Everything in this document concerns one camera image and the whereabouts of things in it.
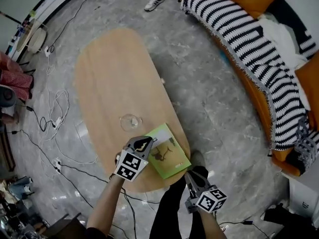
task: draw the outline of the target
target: book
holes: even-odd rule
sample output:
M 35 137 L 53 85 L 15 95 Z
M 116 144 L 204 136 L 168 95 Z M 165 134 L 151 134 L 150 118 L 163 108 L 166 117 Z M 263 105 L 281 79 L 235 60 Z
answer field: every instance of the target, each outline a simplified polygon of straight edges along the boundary
M 167 179 L 191 165 L 166 123 L 148 133 L 147 136 L 154 140 L 149 154 L 149 162 L 163 179 Z

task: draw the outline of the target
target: gray floor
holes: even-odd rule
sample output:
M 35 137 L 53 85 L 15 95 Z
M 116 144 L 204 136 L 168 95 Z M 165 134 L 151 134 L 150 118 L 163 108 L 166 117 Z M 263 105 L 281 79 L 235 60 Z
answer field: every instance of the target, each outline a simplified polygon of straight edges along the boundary
M 58 36 L 68 19 L 74 15 L 83 0 L 72 0 L 47 24 L 49 27 L 46 45 Z M 209 180 L 221 187 L 229 196 L 227 205 L 218 215 L 218 222 L 240 222 L 249 218 L 268 235 L 280 226 L 263 222 L 259 216 L 266 207 L 288 195 L 288 183 L 267 157 L 269 153 L 265 135 L 242 84 L 233 69 L 222 58 L 220 51 L 209 35 L 191 16 L 179 10 L 177 0 L 166 0 L 155 11 L 146 13 L 143 7 L 148 0 L 88 0 L 77 17 L 68 25 L 55 44 L 50 57 L 54 71 L 48 76 L 50 105 L 58 90 L 66 89 L 70 109 L 65 123 L 56 136 L 61 151 L 80 162 L 94 161 L 96 154 L 90 142 L 79 109 L 74 89 L 74 65 L 80 51 L 105 31 L 116 27 L 130 27 L 142 37 L 154 64 L 165 80 L 165 88 L 173 103 L 192 149 L 205 155 Z M 47 58 L 34 55 L 29 69 L 36 68 L 33 99 L 28 102 L 39 116 L 48 118 L 49 106 L 46 89 Z M 65 111 L 65 99 L 59 99 Z M 18 126 L 23 128 L 36 143 L 46 136 L 42 133 L 33 113 L 20 110 Z M 52 118 L 60 114 L 58 106 Z M 54 134 L 51 128 L 47 138 Z M 17 162 L 19 175 L 31 176 L 36 194 L 33 201 L 43 217 L 54 223 L 65 213 L 82 213 L 86 221 L 92 209 L 79 197 L 75 188 L 61 175 L 57 175 L 26 135 L 10 136 L 12 152 Z M 44 142 L 44 151 L 50 160 L 61 158 L 64 164 L 78 167 L 106 179 L 99 160 L 94 164 L 78 164 L 60 154 L 53 140 Z M 94 205 L 105 184 L 86 174 L 63 167 L 67 176 L 79 191 Z M 148 199 L 159 201 L 165 189 L 148 193 Z M 135 196 L 146 199 L 144 194 Z M 182 238 L 189 236 L 191 215 L 187 214 L 184 192 L 178 213 Z M 140 239 L 149 236 L 155 217 L 153 210 L 140 201 L 131 201 L 137 216 L 137 235 Z M 114 224 L 122 227 L 133 239 L 131 210 L 120 197 Z M 123 232 L 112 228 L 116 238 L 124 238 Z M 229 225 L 229 239 L 264 239 L 253 226 Z

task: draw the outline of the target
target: oval coffee table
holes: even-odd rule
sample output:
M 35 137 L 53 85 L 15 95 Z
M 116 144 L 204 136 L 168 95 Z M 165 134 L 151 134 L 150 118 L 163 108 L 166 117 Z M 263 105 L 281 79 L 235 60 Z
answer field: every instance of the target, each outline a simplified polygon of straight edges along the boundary
M 88 44 L 77 60 L 75 84 L 89 135 L 108 175 L 115 170 L 116 153 L 130 138 L 163 123 L 190 157 L 185 133 L 143 40 L 134 30 L 114 29 Z M 120 118 L 126 114 L 141 118 L 142 125 L 124 131 Z M 149 163 L 124 187 L 133 192 L 152 191 L 175 183 L 184 173 L 163 180 Z

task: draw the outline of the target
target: sleeve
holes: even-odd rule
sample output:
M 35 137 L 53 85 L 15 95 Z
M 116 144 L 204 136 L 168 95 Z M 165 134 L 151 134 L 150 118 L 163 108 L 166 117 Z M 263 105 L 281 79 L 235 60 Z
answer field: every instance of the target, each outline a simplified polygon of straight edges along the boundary
M 87 228 L 85 231 L 86 239 L 107 239 L 105 234 L 96 228 Z

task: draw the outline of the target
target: striped blanket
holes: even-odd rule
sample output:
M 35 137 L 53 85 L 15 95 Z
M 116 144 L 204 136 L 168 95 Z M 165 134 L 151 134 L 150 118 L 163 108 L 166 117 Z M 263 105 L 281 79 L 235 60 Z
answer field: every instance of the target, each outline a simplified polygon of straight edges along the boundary
M 195 16 L 215 35 L 233 56 L 237 65 L 265 93 L 272 118 L 271 148 L 285 150 L 294 147 L 299 120 L 306 118 L 296 80 L 286 67 L 263 29 L 243 8 L 231 0 L 182 0 L 181 9 Z M 317 48 L 312 37 L 299 44 L 308 59 Z M 309 131 L 308 140 L 316 151 L 319 132 Z

